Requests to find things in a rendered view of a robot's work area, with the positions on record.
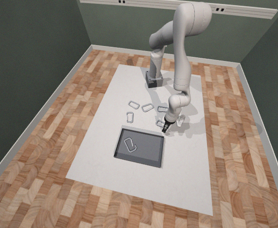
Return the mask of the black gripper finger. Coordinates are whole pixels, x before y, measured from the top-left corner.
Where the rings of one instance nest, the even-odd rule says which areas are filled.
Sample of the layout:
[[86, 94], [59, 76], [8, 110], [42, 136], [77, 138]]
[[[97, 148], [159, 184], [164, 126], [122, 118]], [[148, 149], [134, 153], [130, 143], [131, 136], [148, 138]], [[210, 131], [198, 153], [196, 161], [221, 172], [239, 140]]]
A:
[[[166, 122], [165, 122], [165, 124], [166, 124]], [[167, 129], [169, 128], [169, 126], [170, 126], [170, 125], [169, 125], [169, 126], [167, 127], [167, 125], [165, 126], [165, 124], [164, 124], [164, 128], [163, 128], [163, 130], [162, 130], [162, 132], [164, 132], [164, 133], [166, 132], [166, 130], [167, 130]]]

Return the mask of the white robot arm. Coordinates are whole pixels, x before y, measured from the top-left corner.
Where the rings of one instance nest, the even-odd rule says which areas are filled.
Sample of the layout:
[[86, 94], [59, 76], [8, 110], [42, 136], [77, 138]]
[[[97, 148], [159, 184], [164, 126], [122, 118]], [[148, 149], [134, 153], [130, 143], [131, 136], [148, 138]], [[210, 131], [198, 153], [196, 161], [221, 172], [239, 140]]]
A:
[[180, 4], [176, 8], [173, 21], [165, 24], [149, 39], [150, 48], [154, 50], [150, 56], [149, 75], [151, 78], [160, 76], [165, 46], [172, 43], [174, 45], [175, 74], [173, 87], [181, 93], [169, 97], [169, 108], [165, 118], [168, 122], [176, 122], [178, 128], [182, 126], [185, 119], [185, 115], [179, 116], [181, 107], [188, 106], [191, 101], [189, 84], [192, 71], [185, 53], [185, 37], [201, 34], [208, 27], [211, 18], [212, 9], [205, 2]]

